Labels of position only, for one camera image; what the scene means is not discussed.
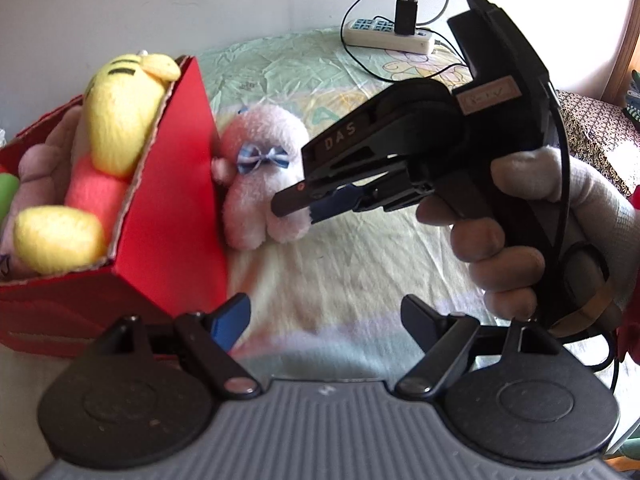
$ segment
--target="red object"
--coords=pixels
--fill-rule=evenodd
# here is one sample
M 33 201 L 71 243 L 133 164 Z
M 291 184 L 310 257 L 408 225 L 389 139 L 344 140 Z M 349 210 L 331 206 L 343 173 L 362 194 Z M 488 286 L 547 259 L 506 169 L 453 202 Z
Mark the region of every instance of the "red object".
M 640 186 L 629 197 L 629 202 L 635 209 L 640 209 Z M 627 353 L 636 364 L 640 364 L 640 272 L 631 301 L 622 316 L 622 326 L 618 329 L 618 358 L 624 359 Z
M 126 180 L 96 170 L 91 155 L 87 153 L 78 160 L 71 174 L 65 205 L 94 214 L 100 220 L 109 243 L 129 184 Z
M 17 173 L 22 154 L 44 142 L 65 111 L 81 100 L 20 133 L 0 150 L 0 164 Z M 120 316 L 168 322 L 183 312 L 210 312 L 222 304 L 226 258 L 210 178 L 212 136 L 218 135 L 200 70 L 188 57 L 146 157 L 113 263 L 0 286 L 0 343 L 71 357 Z

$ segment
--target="white plush toy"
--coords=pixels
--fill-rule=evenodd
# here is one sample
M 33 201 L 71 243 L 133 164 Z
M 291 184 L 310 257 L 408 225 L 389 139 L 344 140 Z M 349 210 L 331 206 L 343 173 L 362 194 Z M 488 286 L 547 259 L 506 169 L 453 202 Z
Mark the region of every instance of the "white plush toy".
M 306 234 L 308 208 L 277 218 L 271 199 L 304 179 L 300 150 L 308 140 L 302 121 L 279 106 L 257 105 L 229 123 L 220 143 L 222 156 L 211 161 L 211 175 L 229 187 L 222 221 L 230 247 L 256 249 L 267 233 L 280 243 Z

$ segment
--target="white glove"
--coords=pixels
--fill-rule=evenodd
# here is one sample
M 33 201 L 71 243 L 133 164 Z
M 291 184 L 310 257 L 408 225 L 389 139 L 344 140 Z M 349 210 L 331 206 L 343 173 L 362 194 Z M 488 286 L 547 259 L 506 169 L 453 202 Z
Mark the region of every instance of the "white glove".
M 605 257 L 614 301 L 624 308 L 640 266 L 640 214 L 596 169 L 571 158 L 571 208 L 587 240 Z M 504 193 L 526 200 L 558 202 L 561 164 L 557 148 L 540 148 L 494 160 L 491 172 Z M 529 319 L 536 307 L 531 285 L 544 272 L 544 258 L 534 248 L 504 247 L 504 232 L 489 218 L 460 220 L 437 196 L 416 211 L 420 222 L 453 224 L 454 254 L 469 262 L 473 281 L 486 292 L 485 305 L 505 319 Z

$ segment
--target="cardboard box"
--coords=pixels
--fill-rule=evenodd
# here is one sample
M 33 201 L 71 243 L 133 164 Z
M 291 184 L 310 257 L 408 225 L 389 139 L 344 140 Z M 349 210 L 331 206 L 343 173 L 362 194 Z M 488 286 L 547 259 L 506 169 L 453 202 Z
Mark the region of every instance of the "cardboard box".
M 119 316 L 168 322 L 210 312 L 226 300 L 220 208 L 210 177 L 218 138 L 196 59 L 180 61 L 156 127 L 124 201 L 107 257 L 96 266 L 0 284 L 0 344 L 75 356 Z M 0 150 L 17 174 L 22 154 L 44 142 L 77 97 L 42 117 Z

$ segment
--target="white wall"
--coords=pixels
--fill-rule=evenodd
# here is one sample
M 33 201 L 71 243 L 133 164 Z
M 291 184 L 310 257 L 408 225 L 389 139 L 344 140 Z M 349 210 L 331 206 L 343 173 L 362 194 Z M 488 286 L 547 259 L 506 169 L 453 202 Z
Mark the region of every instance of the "white wall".
M 106 60 L 141 48 L 168 54 L 337 25 L 353 0 L 0 0 L 0 128 L 10 135 L 82 92 Z M 558 88 L 599 96 L 631 0 L 491 0 L 529 38 Z M 356 14 L 393 14 L 365 0 Z M 419 0 L 422 20 L 443 0 Z M 434 24 L 466 9 L 451 0 Z

